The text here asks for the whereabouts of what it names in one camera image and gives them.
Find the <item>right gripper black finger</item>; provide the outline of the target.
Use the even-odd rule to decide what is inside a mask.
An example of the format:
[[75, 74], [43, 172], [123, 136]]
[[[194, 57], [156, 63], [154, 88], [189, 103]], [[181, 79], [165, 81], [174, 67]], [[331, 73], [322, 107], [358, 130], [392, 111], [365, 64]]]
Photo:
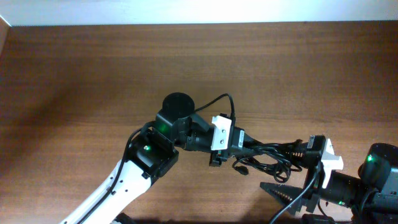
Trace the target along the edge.
[[301, 161], [307, 153], [308, 142], [295, 141], [287, 149], [287, 153], [294, 160]]
[[295, 200], [303, 190], [300, 187], [273, 184], [268, 182], [261, 182], [260, 188], [274, 197], [282, 206], [286, 206]]

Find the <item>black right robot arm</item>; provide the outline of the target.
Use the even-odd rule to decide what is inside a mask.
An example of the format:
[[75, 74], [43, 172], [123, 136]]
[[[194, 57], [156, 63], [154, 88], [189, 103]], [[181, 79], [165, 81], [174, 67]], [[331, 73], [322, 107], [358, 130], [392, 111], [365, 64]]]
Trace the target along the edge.
[[357, 177], [338, 172], [341, 164], [327, 144], [321, 158], [307, 165], [303, 187], [262, 182], [261, 189], [282, 205], [270, 222], [305, 207], [301, 223], [335, 223], [331, 216], [313, 212], [324, 200], [350, 209], [352, 223], [397, 223], [397, 146], [372, 144]]

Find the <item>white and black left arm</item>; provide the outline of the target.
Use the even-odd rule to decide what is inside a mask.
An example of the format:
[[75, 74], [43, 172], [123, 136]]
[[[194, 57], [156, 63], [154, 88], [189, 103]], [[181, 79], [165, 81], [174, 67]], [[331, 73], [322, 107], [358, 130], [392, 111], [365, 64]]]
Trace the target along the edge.
[[245, 132], [235, 115], [219, 114], [207, 123], [193, 99], [181, 92], [167, 95], [155, 120], [134, 131], [122, 159], [105, 181], [62, 223], [116, 223], [116, 217], [148, 191], [178, 161], [178, 147], [210, 154], [210, 165], [230, 157], [251, 156]]

